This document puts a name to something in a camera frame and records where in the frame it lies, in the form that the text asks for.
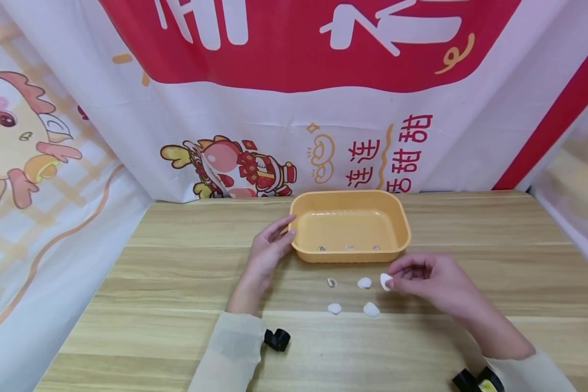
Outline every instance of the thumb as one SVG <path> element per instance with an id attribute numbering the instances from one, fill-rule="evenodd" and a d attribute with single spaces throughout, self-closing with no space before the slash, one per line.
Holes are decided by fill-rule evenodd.
<path id="1" fill-rule="evenodd" d="M 394 278 L 393 280 L 388 280 L 385 285 L 392 291 L 400 293 L 413 294 L 418 297 L 423 297 L 425 294 L 425 281 L 423 280 Z"/>

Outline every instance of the white chinese character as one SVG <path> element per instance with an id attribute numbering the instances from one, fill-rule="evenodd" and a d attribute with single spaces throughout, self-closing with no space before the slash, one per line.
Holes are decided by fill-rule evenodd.
<path id="1" fill-rule="evenodd" d="M 418 0 L 403 0 L 384 8 L 375 14 L 377 25 L 369 21 L 352 4 L 339 4 L 334 10 L 333 20 L 320 28 L 320 33 L 331 32 L 332 49 L 344 50 L 351 46 L 355 22 L 359 22 L 392 55 L 401 54 L 394 45 L 398 43 L 439 43 L 448 42 L 462 25 L 462 18 L 452 17 L 417 17 L 393 15 L 398 11 L 412 7 Z M 422 0 L 422 1 L 466 1 L 466 0 Z"/>
<path id="2" fill-rule="evenodd" d="M 168 28 L 166 17 L 163 15 L 162 0 L 154 0 L 159 16 L 159 23 L 163 29 Z M 181 5 L 180 0 L 166 0 L 173 12 L 174 20 L 179 26 L 180 33 L 187 42 L 194 43 L 189 31 L 186 15 L 194 14 L 196 28 L 200 42 L 209 50 L 220 49 L 220 30 L 217 22 L 215 0 L 190 0 Z M 224 10 L 224 24 L 226 35 L 233 45 L 244 45 L 248 42 L 248 20 L 246 18 L 246 0 L 222 0 Z"/>

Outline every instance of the sleeve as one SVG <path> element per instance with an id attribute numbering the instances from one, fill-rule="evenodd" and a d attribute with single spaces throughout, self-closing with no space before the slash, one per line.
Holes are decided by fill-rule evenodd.
<path id="1" fill-rule="evenodd" d="M 244 392 L 261 362 L 266 324 L 250 314 L 222 313 L 188 392 Z"/>
<path id="2" fill-rule="evenodd" d="M 576 392 L 549 355 L 540 350 L 524 360 L 486 360 L 506 392 Z"/>

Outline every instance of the red stripe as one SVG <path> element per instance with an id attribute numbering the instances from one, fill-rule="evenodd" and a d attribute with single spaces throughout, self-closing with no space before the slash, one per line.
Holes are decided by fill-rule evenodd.
<path id="1" fill-rule="evenodd" d="M 588 106 L 588 57 L 493 189 L 513 189 Z"/>

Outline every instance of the chinese character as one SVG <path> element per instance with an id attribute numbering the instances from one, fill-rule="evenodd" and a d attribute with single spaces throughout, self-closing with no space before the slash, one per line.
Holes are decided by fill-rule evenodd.
<path id="1" fill-rule="evenodd" d="M 348 152 L 351 153 L 351 162 L 354 161 L 356 157 L 361 157 L 357 163 L 361 163 L 361 161 L 372 160 L 379 152 L 380 142 L 381 141 L 379 139 L 375 145 L 372 145 L 372 140 L 368 140 L 368 144 L 365 144 L 365 142 L 360 142 L 359 145 L 357 145 L 357 142 L 353 142 L 353 147 L 348 149 Z"/>
<path id="2" fill-rule="evenodd" d="M 418 166 L 415 163 L 420 161 L 421 153 L 422 151 L 410 152 L 405 151 L 404 149 L 394 151 L 394 158 L 392 158 L 392 160 L 398 162 L 399 165 L 392 164 L 392 171 L 394 173 L 413 173 L 418 169 Z"/>
<path id="3" fill-rule="evenodd" d="M 399 135 L 400 142 L 413 141 L 416 143 L 422 143 L 427 140 L 427 132 L 418 129 L 417 131 L 405 131 Z"/>
<path id="4" fill-rule="evenodd" d="M 331 32 L 329 44 L 332 49 L 345 50 L 351 46 L 356 22 L 394 57 L 401 50 L 397 43 L 439 43 L 455 37 L 462 25 L 459 16 L 403 16 L 396 15 L 403 9 L 417 4 L 417 0 L 400 0 L 398 3 L 380 9 L 375 13 L 378 21 L 372 22 L 352 4 L 339 4 L 334 10 L 333 20 L 320 28 L 320 34 Z"/>
<path id="5" fill-rule="evenodd" d="M 433 114 L 410 114 L 407 119 L 403 120 L 403 127 L 401 129 L 406 129 L 407 131 L 412 129 L 427 129 L 431 127 L 431 119 L 433 119 Z"/>
<path id="6" fill-rule="evenodd" d="M 155 8 L 159 24 L 168 28 L 168 21 L 163 13 L 162 1 L 155 0 Z M 194 14 L 200 42 L 208 50 L 218 50 L 221 46 L 220 27 L 218 25 L 215 0 L 165 0 L 173 14 L 179 32 L 187 42 L 194 43 L 189 31 L 186 15 Z M 227 0 L 222 2 L 224 8 L 224 24 L 229 42 L 233 45 L 245 45 L 248 42 L 248 18 L 246 16 L 246 0 Z"/>
<path id="7" fill-rule="evenodd" d="M 411 180 L 409 178 L 404 178 L 401 181 L 395 178 L 391 184 L 390 181 L 385 182 L 385 190 L 389 193 L 408 193 L 410 189 Z"/>
<path id="8" fill-rule="evenodd" d="M 371 181 L 373 174 L 373 168 L 364 168 L 364 169 L 357 169 L 351 170 L 351 172 L 346 176 L 348 178 L 348 186 L 351 186 L 353 181 L 357 181 L 355 183 L 355 187 L 361 184 L 368 184 Z"/>
<path id="9" fill-rule="evenodd" d="M 422 143 L 427 140 L 427 132 L 423 131 L 423 129 L 431 127 L 431 119 L 433 119 L 433 114 L 410 114 L 407 119 L 403 120 L 403 126 L 401 129 L 406 132 L 401 132 L 399 135 L 399 141 Z"/>

